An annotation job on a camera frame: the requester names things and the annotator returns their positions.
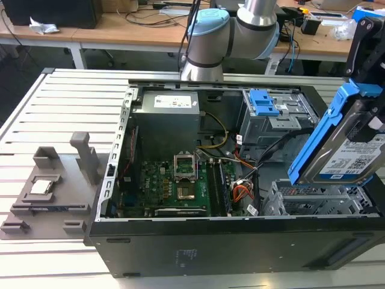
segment power supply label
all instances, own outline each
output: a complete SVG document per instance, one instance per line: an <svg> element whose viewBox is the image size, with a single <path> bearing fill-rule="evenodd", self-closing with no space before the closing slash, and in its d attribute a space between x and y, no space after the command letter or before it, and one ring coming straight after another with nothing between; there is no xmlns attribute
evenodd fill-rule
<svg viewBox="0 0 385 289"><path fill-rule="evenodd" d="M322 178L343 179L361 174L381 154L385 135L378 134L367 143L345 140L320 171Z"/></svg>
<svg viewBox="0 0 385 289"><path fill-rule="evenodd" d="M188 95L157 95L154 107L158 108L191 108L191 97Z"/></svg>

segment computer case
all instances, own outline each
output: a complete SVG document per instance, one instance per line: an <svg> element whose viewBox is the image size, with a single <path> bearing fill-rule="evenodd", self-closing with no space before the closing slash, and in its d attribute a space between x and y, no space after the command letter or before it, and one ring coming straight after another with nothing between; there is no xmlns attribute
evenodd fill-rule
<svg viewBox="0 0 385 289"><path fill-rule="evenodd" d="M101 0L3 0L13 25L35 21L60 27L93 29L102 16Z"/></svg>

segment black box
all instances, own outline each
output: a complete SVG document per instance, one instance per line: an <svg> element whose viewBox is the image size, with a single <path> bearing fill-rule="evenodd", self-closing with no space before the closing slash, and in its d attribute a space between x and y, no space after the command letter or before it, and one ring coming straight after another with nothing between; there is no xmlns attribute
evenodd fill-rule
<svg viewBox="0 0 385 289"><path fill-rule="evenodd" d="M60 27L95 28L102 16L101 0L3 0L13 25L29 25L29 18Z"/></svg>
<svg viewBox="0 0 385 289"><path fill-rule="evenodd" d="M321 24L321 21L318 19L305 18L301 26L301 31L303 34L315 35L319 24Z"/></svg>

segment cpu chip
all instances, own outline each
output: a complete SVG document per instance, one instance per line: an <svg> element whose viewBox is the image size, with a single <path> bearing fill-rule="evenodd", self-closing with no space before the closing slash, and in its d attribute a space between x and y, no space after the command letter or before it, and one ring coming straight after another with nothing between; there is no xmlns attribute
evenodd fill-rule
<svg viewBox="0 0 385 289"><path fill-rule="evenodd" d="M176 188L178 200L194 200L195 199L195 184L194 183L179 183Z"/></svg>

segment metal slotted surface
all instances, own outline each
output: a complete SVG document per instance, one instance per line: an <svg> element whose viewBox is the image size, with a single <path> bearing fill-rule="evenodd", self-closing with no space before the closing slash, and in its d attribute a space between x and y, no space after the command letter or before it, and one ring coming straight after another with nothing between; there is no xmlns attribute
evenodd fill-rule
<svg viewBox="0 0 385 289"><path fill-rule="evenodd" d="M31 173L41 145L74 153L73 131L88 131L90 145L108 153L129 78L178 79L174 72L57 69L41 75L0 129L0 223ZM315 85L330 103L337 78L225 75L226 81ZM335 272L185 276L115 280L94 247L82 240L0 240L1 288L384 288L385 246L366 252Z"/></svg>

